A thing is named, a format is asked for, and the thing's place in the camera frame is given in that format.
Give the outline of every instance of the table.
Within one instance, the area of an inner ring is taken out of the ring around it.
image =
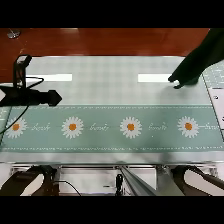
[[[63,100],[54,108],[30,107],[19,126],[4,134],[0,161],[224,161],[223,138],[203,77],[196,86],[180,90],[166,81],[182,60],[142,56],[33,57],[27,76],[45,75],[45,82],[35,88],[55,89]],[[3,108],[2,126],[23,110]]]

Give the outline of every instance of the daisy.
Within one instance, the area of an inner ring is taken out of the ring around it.
[[[82,134],[82,130],[83,121],[78,117],[69,117],[65,122],[63,122],[62,131],[64,132],[63,135],[66,135],[66,138],[75,138]]]
[[[199,127],[194,118],[186,116],[182,117],[181,119],[179,119],[177,127],[179,127],[178,130],[182,131],[182,135],[185,135],[185,137],[194,138],[194,136],[197,136],[197,134],[199,133]]]
[[[11,125],[16,119],[16,117],[11,119],[7,126]],[[6,131],[6,135],[8,138],[17,138],[23,134],[23,131],[25,131],[26,128],[27,125],[25,119],[20,118],[14,125],[12,125],[12,127]]]
[[[123,132],[123,135],[126,136],[126,138],[135,138],[136,136],[139,136],[141,134],[142,125],[138,119],[135,119],[134,117],[126,117],[123,119],[120,125],[121,129],[120,131]]]

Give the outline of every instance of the orange flower center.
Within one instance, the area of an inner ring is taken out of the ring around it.
[[[190,131],[192,129],[192,124],[186,123],[185,128]]]
[[[74,130],[76,129],[76,124],[70,124],[70,125],[69,125],[69,129],[70,129],[71,131],[74,131]]]
[[[129,131],[134,131],[135,126],[133,124],[128,124],[128,130]]]
[[[14,125],[12,126],[12,130],[13,130],[13,131],[17,131],[17,130],[19,130],[19,124],[14,124]]]

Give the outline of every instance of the reddish-brown wooden surface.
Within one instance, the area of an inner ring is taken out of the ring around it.
[[[19,54],[186,56],[206,36],[207,28],[21,28],[9,39],[0,28],[0,82],[12,80]]]

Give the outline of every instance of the wire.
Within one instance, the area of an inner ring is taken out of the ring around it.
[[[40,83],[42,83],[42,82],[44,81],[43,78],[39,78],[39,77],[26,77],[26,78],[29,78],[29,79],[40,79],[40,80],[41,80],[41,81],[39,81],[39,82],[36,82],[36,83],[34,83],[34,84],[28,86],[27,89],[31,89],[32,87],[34,87],[34,86],[36,86],[36,85],[39,85]]]
[[[26,109],[19,115],[19,117],[15,121],[12,124],[10,124],[7,128],[5,128],[3,131],[1,131],[0,134],[3,134],[9,128],[11,128],[23,116],[23,114],[25,114],[25,112],[28,110],[28,108],[29,108],[29,105],[26,107]]]
[[[66,181],[66,180],[57,180],[57,181],[53,181],[53,183],[56,183],[56,182],[69,184],[73,189],[75,189],[75,191],[77,192],[77,194],[78,194],[79,196],[82,196],[82,195],[77,191],[77,189],[76,189],[72,184],[70,184],[68,181]]]

